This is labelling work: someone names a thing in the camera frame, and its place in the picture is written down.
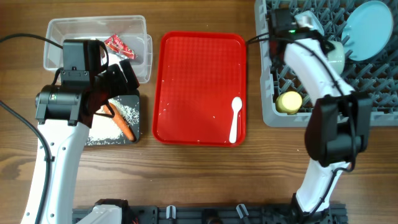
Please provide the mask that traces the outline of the green bowl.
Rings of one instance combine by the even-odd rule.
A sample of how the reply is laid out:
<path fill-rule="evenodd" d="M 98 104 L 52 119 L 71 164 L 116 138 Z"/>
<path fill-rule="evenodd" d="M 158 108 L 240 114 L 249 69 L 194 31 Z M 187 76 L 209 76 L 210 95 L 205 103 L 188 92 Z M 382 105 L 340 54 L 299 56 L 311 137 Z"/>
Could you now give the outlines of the green bowl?
<path fill-rule="evenodd" d="M 328 62 L 334 68 L 337 74 L 341 75 L 345 67 L 345 51 L 343 44 L 337 41 L 330 41 L 334 49 L 327 53 Z"/>

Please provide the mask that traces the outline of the orange carrot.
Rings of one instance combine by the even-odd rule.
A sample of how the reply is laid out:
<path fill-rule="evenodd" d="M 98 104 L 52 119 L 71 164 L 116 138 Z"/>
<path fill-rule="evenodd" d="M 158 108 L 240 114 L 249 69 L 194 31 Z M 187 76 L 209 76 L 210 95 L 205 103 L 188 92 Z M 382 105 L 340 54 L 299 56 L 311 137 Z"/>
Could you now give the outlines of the orange carrot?
<path fill-rule="evenodd" d="M 103 106 L 103 111 L 108 114 L 108 115 L 113 115 L 112 120 L 113 122 L 118 126 L 118 128 L 123 132 L 125 137 L 128 138 L 128 140 L 134 142 L 136 140 L 136 137 L 133 133 L 133 131 L 130 129 L 129 125 L 127 122 L 124 120 L 120 112 L 118 111 L 117 107 L 112 104 L 108 103 Z"/>

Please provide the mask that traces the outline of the red snack wrapper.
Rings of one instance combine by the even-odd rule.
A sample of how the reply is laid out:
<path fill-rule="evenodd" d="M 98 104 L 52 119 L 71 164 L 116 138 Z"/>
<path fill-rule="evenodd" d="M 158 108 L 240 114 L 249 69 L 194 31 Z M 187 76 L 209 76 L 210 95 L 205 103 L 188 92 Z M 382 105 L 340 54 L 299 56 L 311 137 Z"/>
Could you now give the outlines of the red snack wrapper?
<path fill-rule="evenodd" d="M 130 49 L 117 34 L 114 34 L 106 39 L 104 44 L 113 52 L 120 55 L 123 59 L 134 60 L 136 58 L 134 51 Z"/>

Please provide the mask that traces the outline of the light blue plate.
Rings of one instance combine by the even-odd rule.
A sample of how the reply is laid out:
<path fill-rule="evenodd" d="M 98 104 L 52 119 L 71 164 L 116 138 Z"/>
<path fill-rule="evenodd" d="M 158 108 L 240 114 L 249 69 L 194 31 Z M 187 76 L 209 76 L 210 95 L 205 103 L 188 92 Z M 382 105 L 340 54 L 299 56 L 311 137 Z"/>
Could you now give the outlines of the light blue plate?
<path fill-rule="evenodd" d="M 357 7 L 349 16 L 341 39 L 349 59 L 367 60 L 378 54 L 391 38 L 394 26 L 392 12 L 381 1 L 369 1 Z"/>

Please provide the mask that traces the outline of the yellow cup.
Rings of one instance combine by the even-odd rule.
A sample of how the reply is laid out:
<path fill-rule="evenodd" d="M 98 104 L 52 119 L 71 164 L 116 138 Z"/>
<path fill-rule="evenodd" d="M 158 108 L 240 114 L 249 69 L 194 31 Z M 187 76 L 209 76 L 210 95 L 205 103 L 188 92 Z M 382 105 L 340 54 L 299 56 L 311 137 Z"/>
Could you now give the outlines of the yellow cup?
<path fill-rule="evenodd" d="M 288 91 L 277 97 L 275 107 L 280 113 L 295 114 L 302 106 L 302 97 L 295 91 Z"/>

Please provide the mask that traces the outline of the white napkin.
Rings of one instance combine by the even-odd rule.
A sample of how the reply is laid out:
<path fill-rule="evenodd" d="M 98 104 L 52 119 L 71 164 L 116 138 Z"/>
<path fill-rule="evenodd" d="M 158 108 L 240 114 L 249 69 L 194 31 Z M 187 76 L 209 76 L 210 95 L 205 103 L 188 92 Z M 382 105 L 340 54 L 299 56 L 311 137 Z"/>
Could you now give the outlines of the white napkin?
<path fill-rule="evenodd" d="M 119 66 L 119 62 L 122 60 L 124 60 L 124 57 L 113 53 L 108 54 L 108 59 L 106 58 L 105 55 L 103 55 L 101 58 L 102 64 L 104 65 L 106 62 L 108 62 L 109 66 L 113 64 L 117 64 Z"/>

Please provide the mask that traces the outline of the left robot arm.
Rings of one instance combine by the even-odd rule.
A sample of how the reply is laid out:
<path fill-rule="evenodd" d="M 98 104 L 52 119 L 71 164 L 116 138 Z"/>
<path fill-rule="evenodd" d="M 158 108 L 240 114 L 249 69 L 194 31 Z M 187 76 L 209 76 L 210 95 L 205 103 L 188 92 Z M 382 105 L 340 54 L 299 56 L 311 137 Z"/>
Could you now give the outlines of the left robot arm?
<path fill-rule="evenodd" d="M 127 60 L 110 65 L 100 40 L 69 39 L 62 46 L 61 83 L 35 99 L 37 158 L 23 223 L 71 223 L 76 176 L 93 117 L 117 96 L 137 95 L 139 82 Z"/>

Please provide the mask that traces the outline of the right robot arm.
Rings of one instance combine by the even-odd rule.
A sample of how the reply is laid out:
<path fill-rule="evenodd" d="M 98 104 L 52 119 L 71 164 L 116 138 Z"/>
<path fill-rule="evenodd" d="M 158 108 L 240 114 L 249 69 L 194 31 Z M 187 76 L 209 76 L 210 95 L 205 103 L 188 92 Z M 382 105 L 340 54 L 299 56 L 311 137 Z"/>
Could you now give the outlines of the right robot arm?
<path fill-rule="evenodd" d="M 269 14 L 274 55 L 283 59 L 300 80 L 313 105 L 305 131 L 310 162 L 292 199 L 297 223 L 322 220 L 340 175 L 354 171 L 356 157 L 368 145 L 372 101 L 355 91 L 329 63 L 336 45 L 317 30 L 301 26 L 288 9 Z"/>

